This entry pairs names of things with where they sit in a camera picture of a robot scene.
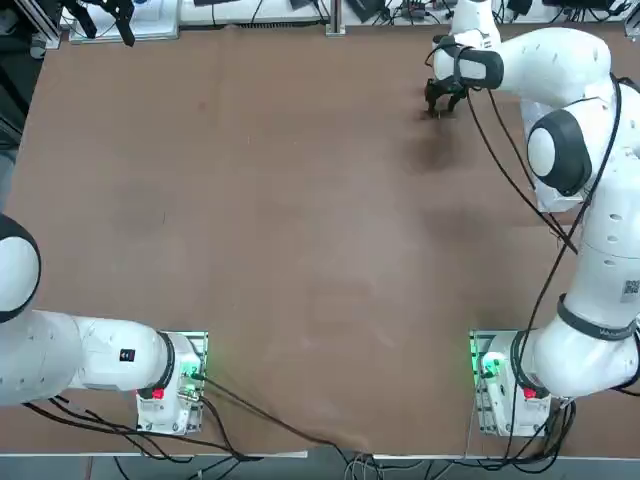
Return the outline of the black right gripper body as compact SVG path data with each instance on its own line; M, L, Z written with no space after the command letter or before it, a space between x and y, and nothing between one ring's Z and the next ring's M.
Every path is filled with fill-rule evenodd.
M438 99L444 95L464 98L466 94L467 88L453 80L430 78L425 86L426 99Z

